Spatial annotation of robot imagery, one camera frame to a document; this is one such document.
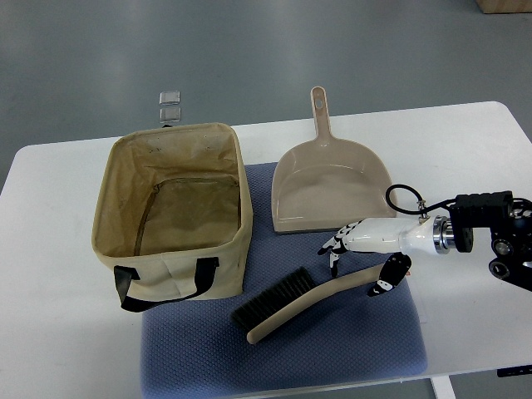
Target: beige dustpan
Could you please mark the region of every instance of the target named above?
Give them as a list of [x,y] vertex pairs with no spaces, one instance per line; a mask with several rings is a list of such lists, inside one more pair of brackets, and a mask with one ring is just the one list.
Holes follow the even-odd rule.
[[339,229],[365,218],[395,217],[384,199],[392,181],[382,161],[364,145],[331,134],[322,87],[314,87],[310,96],[317,136],[293,147],[275,168],[275,231]]

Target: beige canvas bin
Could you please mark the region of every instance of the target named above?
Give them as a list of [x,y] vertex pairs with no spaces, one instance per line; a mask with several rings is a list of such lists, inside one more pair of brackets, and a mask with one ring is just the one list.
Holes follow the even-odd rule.
[[242,293],[253,211],[233,129],[140,131],[112,147],[92,248],[125,310]]

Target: dark bristles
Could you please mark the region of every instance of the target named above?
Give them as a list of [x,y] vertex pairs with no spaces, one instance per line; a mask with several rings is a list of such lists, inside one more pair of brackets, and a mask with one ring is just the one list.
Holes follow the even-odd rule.
[[308,271],[305,268],[299,268],[234,310],[231,318],[245,332],[249,332],[315,287],[316,284]]

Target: brush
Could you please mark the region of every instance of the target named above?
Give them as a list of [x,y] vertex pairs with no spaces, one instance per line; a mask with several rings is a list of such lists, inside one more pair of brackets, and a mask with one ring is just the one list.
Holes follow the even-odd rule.
[[237,308],[231,318],[255,344],[315,303],[346,289],[376,282],[383,264],[316,285],[305,268],[283,278],[257,297]]

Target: blue mat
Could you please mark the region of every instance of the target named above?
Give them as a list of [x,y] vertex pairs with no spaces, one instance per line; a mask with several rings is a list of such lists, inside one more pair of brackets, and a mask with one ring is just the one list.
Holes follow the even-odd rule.
[[[246,167],[254,207],[244,294],[160,305],[144,312],[141,385],[147,398],[206,398],[274,389],[408,377],[426,369],[426,354],[406,281],[369,298],[367,285],[337,293],[249,345],[231,312],[304,266],[316,283],[330,279],[317,251],[334,233],[277,235],[270,192],[275,164]],[[387,259],[342,256],[339,275]]]

